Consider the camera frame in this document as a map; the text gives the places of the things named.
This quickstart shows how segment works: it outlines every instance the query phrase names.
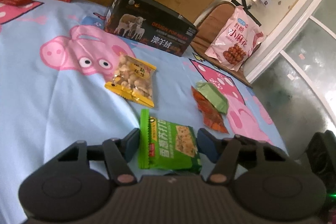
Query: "pink snack bag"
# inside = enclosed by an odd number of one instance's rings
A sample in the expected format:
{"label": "pink snack bag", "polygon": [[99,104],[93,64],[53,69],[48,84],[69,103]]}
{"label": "pink snack bag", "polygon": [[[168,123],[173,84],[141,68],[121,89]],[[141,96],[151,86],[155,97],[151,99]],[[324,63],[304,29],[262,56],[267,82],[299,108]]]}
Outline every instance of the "pink snack bag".
{"label": "pink snack bag", "polygon": [[263,40],[260,27],[238,6],[205,54],[238,71]]}

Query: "yellow snack package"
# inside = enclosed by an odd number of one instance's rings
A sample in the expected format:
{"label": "yellow snack package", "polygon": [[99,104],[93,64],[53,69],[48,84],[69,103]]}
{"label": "yellow snack package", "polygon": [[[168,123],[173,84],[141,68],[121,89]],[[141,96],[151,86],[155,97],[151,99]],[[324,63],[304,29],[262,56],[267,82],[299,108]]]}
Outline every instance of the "yellow snack package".
{"label": "yellow snack package", "polygon": [[145,61],[121,55],[114,77],[105,87],[127,100],[154,107],[152,75],[155,70],[155,66]]}

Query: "green snack package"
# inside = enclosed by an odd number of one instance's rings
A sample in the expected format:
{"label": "green snack package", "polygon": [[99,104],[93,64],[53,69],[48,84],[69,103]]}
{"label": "green snack package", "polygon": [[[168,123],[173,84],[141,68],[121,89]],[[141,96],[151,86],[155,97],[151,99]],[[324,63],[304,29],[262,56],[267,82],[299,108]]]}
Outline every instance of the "green snack package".
{"label": "green snack package", "polygon": [[143,109],[140,132],[139,168],[201,171],[192,127],[150,117],[149,110]]}
{"label": "green snack package", "polygon": [[221,113],[227,114],[229,103],[223,94],[212,84],[208,82],[197,82],[198,90],[207,100]]}

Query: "yellow label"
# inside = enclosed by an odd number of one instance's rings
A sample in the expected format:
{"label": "yellow label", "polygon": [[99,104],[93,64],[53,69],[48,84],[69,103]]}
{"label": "yellow label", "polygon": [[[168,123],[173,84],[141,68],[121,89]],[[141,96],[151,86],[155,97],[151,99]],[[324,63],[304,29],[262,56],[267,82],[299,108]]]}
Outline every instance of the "yellow label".
{"label": "yellow label", "polygon": [[151,133],[152,133],[152,140],[158,141],[158,134],[156,129],[156,120],[153,117],[150,117],[149,122],[151,123]]}
{"label": "yellow label", "polygon": [[148,79],[150,77],[151,70],[145,65],[130,64],[131,70],[133,70],[136,75],[143,79]]}

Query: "blue logo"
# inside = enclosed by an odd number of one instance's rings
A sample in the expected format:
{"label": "blue logo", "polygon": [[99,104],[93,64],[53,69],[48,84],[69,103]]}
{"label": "blue logo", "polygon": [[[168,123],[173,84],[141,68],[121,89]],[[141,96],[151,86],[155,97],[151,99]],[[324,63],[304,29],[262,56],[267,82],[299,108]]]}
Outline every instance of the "blue logo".
{"label": "blue logo", "polygon": [[239,22],[240,24],[242,24],[243,26],[245,26],[245,25],[246,25],[245,21],[244,21],[244,20],[242,20],[241,18],[238,18],[238,22]]}

